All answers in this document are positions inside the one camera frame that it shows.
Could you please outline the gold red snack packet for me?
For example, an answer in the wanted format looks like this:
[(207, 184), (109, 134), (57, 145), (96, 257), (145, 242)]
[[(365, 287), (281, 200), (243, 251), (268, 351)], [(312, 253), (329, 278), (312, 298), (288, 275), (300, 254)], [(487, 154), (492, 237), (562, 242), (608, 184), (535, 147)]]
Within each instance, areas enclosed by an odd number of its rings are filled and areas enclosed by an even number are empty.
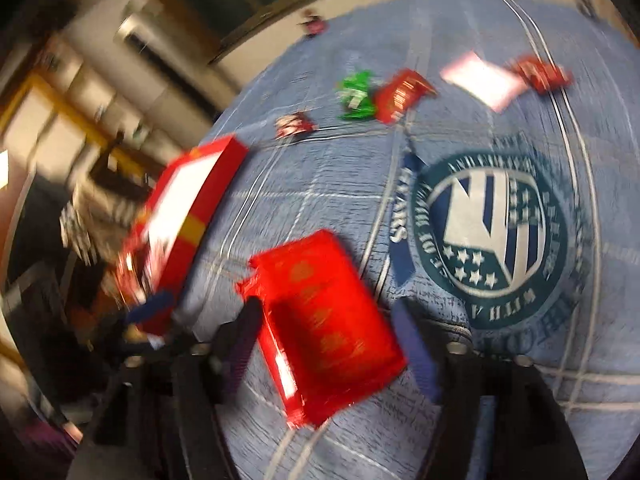
[(148, 231), (135, 232), (118, 254), (115, 281), (127, 309), (144, 304), (157, 290), (160, 252)]

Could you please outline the large red packet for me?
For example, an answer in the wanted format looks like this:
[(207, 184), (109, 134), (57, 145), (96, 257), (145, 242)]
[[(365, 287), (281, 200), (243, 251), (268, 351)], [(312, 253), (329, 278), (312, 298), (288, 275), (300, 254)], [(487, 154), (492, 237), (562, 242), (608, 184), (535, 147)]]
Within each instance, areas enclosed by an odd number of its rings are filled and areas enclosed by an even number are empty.
[(395, 334), (332, 232), (250, 257), (236, 283), (262, 302), (259, 344), (291, 428), (319, 427), (404, 370)]

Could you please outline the small dark red packet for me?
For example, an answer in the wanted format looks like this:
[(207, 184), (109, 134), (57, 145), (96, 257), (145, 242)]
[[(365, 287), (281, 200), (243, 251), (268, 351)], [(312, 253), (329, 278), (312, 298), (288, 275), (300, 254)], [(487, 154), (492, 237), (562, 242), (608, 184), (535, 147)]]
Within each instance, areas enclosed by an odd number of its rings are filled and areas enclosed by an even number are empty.
[(302, 136), (318, 130), (317, 124), (304, 112), (286, 114), (276, 120), (276, 138)]

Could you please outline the green snack packet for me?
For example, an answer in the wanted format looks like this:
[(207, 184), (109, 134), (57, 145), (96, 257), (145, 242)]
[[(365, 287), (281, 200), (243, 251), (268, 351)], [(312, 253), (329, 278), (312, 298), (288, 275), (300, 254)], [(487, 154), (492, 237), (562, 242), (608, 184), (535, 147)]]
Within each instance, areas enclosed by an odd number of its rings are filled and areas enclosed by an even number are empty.
[(375, 118), (376, 105), (372, 98), (370, 70), (360, 70), (340, 81), (337, 86), (343, 120), (365, 120)]

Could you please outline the red crinkled snack packet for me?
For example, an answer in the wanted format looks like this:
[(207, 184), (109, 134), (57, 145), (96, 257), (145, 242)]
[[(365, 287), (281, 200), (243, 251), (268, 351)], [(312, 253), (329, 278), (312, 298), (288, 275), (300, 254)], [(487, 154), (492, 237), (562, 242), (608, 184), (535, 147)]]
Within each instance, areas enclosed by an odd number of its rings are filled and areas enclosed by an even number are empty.
[(386, 125), (394, 124), (424, 96), (434, 98), (437, 91), (416, 70), (403, 68), (375, 91), (375, 118)]

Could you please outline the white snack packet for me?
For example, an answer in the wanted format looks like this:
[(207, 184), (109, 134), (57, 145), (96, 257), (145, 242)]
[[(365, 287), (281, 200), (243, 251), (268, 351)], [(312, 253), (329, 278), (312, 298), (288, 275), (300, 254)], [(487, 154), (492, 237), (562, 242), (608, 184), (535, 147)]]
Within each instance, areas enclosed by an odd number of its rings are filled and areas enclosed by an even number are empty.
[(446, 65), (439, 75), (448, 84), (465, 90), (495, 113), (501, 113), (529, 90), (522, 77), (484, 61), (473, 51)]

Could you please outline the red shallow tray box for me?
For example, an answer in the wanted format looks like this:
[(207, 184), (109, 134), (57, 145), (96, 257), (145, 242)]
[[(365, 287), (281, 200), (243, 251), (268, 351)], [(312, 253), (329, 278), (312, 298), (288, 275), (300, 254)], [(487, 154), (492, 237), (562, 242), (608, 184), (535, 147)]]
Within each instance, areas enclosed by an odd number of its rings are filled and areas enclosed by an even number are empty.
[(233, 134), (184, 153), (168, 164), (134, 219), (129, 235), (148, 231), (160, 252), (157, 290), (169, 290), (174, 304), (149, 321), (143, 333), (165, 336), (209, 222), (239, 171), (248, 148)]

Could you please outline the silver tower air conditioner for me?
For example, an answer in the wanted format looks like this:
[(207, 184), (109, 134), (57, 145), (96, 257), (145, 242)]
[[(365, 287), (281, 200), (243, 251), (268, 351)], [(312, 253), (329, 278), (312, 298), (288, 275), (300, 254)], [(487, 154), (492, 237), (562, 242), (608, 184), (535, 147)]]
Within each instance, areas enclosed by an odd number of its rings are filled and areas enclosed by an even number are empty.
[(129, 12), (115, 38), (213, 122), (239, 93), (238, 86), (209, 64), (188, 34), (157, 15)]

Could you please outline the blue plaid tablecloth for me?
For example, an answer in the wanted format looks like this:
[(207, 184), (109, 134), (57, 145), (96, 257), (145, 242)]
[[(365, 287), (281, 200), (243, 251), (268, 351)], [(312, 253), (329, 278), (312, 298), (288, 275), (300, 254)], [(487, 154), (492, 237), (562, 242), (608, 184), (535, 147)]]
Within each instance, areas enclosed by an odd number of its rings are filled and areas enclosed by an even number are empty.
[[(509, 70), (571, 72), (501, 113), (439, 75), (468, 52)], [(401, 120), (343, 120), (337, 86), (403, 68), (437, 91)], [(276, 138), (306, 113), (318, 130)], [(296, 42), (222, 113), (250, 154), (201, 244), (176, 317), (207, 339), (235, 317), (250, 256), (338, 235), (383, 307), (416, 300), (477, 350), (531, 358), (590, 478), (639, 434), (639, 51), (620, 32), (536, 0), (395, 0)]]

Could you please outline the small dark red bottle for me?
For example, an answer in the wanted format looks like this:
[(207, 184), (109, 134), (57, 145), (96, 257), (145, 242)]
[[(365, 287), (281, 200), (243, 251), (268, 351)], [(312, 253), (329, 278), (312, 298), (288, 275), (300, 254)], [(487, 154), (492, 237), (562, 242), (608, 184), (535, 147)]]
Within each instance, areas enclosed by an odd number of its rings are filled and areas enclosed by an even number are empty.
[(328, 23), (312, 9), (303, 10), (302, 18), (300, 26), (302, 26), (306, 38), (317, 37), (328, 28)]

